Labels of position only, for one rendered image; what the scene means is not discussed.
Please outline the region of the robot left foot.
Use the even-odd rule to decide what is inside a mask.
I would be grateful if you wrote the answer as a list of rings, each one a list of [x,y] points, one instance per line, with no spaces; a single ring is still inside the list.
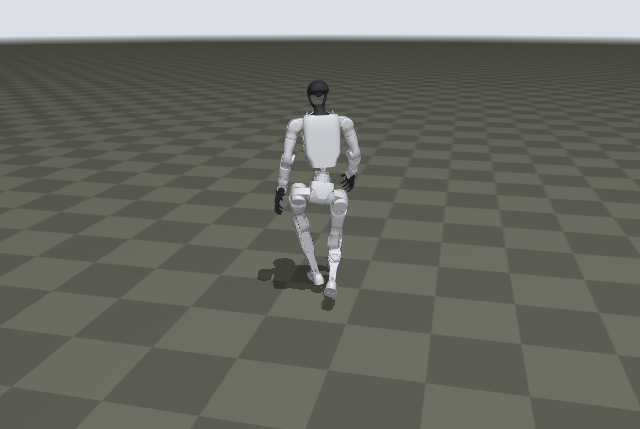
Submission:
[[[312,275],[312,271],[308,271],[307,272],[307,277],[309,278],[309,280],[312,280],[314,282],[315,285],[321,285],[324,283],[324,278],[322,276],[322,274],[319,272],[317,273],[317,271],[315,270],[315,275]]]

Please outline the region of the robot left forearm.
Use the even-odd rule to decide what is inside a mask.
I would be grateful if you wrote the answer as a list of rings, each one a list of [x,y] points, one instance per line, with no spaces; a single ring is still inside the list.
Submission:
[[[277,187],[277,191],[279,188],[284,188],[285,192],[287,192],[288,189],[288,183],[289,183],[289,175],[291,172],[291,166],[287,165],[287,164],[283,164],[282,163],[282,157],[283,154],[281,156],[281,160],[280,160],[280,166],[279,166],[279,177],[278,177],[278,187]]]

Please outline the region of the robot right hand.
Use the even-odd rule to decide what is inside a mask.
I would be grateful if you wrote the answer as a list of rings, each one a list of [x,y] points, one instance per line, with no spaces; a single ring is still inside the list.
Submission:
[[[347,171],[347,170],[346,170],[346,171]],[[345,175],[345,173],[341,175],[341,177],[343,177],[343,176],[346,176],[346,175]],[[347,190],[346,192],[349,192],[349,191],[351,191],[351,190],[352,190],[352,188],[353,188],[353,186],[354,186],[354,178],[355,178],[355,175],[352,175],[352,176],[350,177],[350,179],[348,179],[348,178],[346,177],[346,179],[340,183],[340,184],[342,184],[342,183],[344,183],[344,182],[346,182],[346,181],[347,181],[347,183],[346,183],[345,185],[343,185],[342,187],[345,187],[345,186],[347,186],[347,185],[349,184],[349,185],[348,185],[344,190],[347,190],[347,189],[351,186],[351,187],[350,187],[350,189],[349,189],[349,190]]]

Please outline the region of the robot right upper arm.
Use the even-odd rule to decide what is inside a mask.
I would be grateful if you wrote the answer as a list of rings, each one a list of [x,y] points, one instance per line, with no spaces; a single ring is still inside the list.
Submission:
[[[346,116],[338,116],[340,119],[341,129],[344,130],[343,135],[349,146],[346,151],[348,159],[353,160],[361,155],[361,151],[358,146],[358,139],[355,133],[353,121]]]

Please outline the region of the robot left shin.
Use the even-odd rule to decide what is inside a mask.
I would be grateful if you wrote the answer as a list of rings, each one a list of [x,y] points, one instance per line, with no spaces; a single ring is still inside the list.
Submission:
[[[318,266],[317,266],[315,255],[314,255],[314,246],[313,246],[313,241],[311,238],[310,231],[306,230],[304,232],[301,232],[296,219],[293,219],[293,226],[294,226],[301,250],[308,260],[309,266],[312,271],[312,275],[315,275],[315,270],[317,271],[317,273],[319,273],[319,270],[318,270]]]

